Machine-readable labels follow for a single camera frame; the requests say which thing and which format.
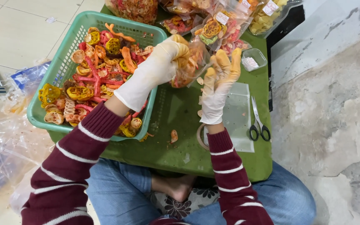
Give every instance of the sweater sleeve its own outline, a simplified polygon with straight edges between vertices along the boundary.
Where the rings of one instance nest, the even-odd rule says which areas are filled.
[[[208,142],[220,192],[219,204],[228,225],[273,225],[233,147],[227,130],[209,135]]]
[[[85,180],[122,121],[99,104],[56,143],[31,178],[35,191],[21,210],[23,225],[93,224],[87,213]]]

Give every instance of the latex glove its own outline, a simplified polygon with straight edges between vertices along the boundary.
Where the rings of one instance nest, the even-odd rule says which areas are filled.
[[[208,68],[204,78],[203,115],[200,122],[214,125],[222,122],[227,94],[240,77],[241,49],[233,51],[231,63],[222,49],[211,56],[210,60],[213,68]]]
[[[132,77],[114,95],[130,109],[139,112],[148,94],[157,85],[169,82],[179,66],[190,57],[188,42],[175,34],[154,47],[151,55],[138,65]]]

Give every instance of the black scissors handle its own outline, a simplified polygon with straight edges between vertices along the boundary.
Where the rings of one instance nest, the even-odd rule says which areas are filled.
[[[264,131],[267,132],[268,138],[266,138],[266,137],[263,135],[263,132],[264,132]],[[260,135],[262,136],[263,140],[265,140],[265,141],[270,141],[270,138],[272,138],[272,137],[270,136],[270,131],[269,131],[269,129],[268,129],[265,125],[263,125],[263,126],[261,127]]]
[[[255,131],[256,138],[254,138],[254,136],[252,135],[252,131]],[[253,141],[257,141],[257,139],[259,138],[259,132],[254,124],[250,128],[250,138]]]

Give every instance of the white tile floor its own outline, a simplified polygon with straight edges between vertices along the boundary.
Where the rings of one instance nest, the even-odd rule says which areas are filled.
[[[100,11],[104,0],[0,0],[0,73],[14,72],[33,61],[52,59],[74,17],[83,11]],[[47,23],[54,17],[57,21]],[[8,206],[11,188],[0,190],[0,225],[21,224]],[[90,202],[88,211],[99,224]]]

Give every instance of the white stripe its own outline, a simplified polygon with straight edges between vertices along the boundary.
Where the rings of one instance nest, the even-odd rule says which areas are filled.
[[[60,177],[58,175],[55,175],[53,172],[46,170],[43,165],[41,165],[41,170],[46,173],[49,177],[51,177],[52,179],[54,179],[55,181],[59,181],[59,182],[74,182],[72,180]]]
[[[81,211],[87,212],[87,207],[76,207],[75,209],[79,209]]]
[[[258,202],[246,202],[240,206],[260,206],[260,207],[263,207],[261,203],[258,203]]]
[[[44,193],[47,191],[52,191],[61,187],[67,187],[67,186],[72,186],[72,185],[81,185],[83,187],[85,187],[86,189],[88,188],[88,185],[84,185],[84,184],[67,184],[67,185],[57,185],[57,186],[52,186],[52,187],[43,187],[43,188],[38,188],[34,191],[34,194],[40,194],[40,193]]]
[[[236,223],[234,223],[234,225],[240,225],[241,223],[243,223],[245,220],[241,219],[239,221],[237,221]]]
[[[235,168],[235,169],[229,169],[229,170],[223,170],[223,171],[216,171],[214,170],[215,173],[232,173],[232,172],[236,172],[241,170],[242,168],[244,168],[244,166],[241,164],[239,167]]]
[[[248,187],[251,187],[251,183],[247,187],[238,187],[236,189],[226,189],[226,188],[221,188],[221,187],[218,187],[218,188],[219,188],[219,190],[225,191],[225,192],[237,192],[239,190],[242,190],[242,189],[245,189],[245,188],[248,188]]]
[[[77,155],[74,155],[74,154],[66,151],[65,149],[63,149],[63,148],[61,148],[61,147],[59,146],[59,141],[56,143],[55,146],[59,149],[59,151],[62,152],[63,155],[65,155],[66,157],[71,158],[71,159],[73,159],[73,160],[76,160],[76,161],[79,161],[79,162],[85,162],[85,163],[93,163],[93,164],[95,164],[95,163],[98,162],[98,160],[85,159],[85,158],[79,157],[79,156],[77,156]]]
[[[220,152],[220,153],[210,153],[211,155],[224,155],[224,154],[227,154],[227,153],[231,153],[233,152],[234,150],[234,147],[232,147],[231,149],[225,151],[225,152]]]
[[[88,216],[88,217],[91,217],[87,212],[84,212],[84,211],[81,211],[81,210],[76,210],[76,211],[73,211],[73,212],[70,212],[68,214],[65,214],[65,215],[62,215],[56,219],[53,219],[47,223],[44,223],[43,225],[56,225],[56,224],[59,224],[65,220],[68,220],[70,218],[73,218],[73,217],[78,217],[78,216]]]
[[[88,131],[87,129],[84,128],[84,126],[82,125],[82,123],[80,122],[77,126],[79,128],[79,130],[81,130],[84,134],[86,134],[87,136],[89,136],[90,138],[97,140],[97,141],[102,141],[102,142],[108,142],[110,140],[110,138],[102,138],[102,137],[98,137],[97,135],[91,133],[90,131]]]

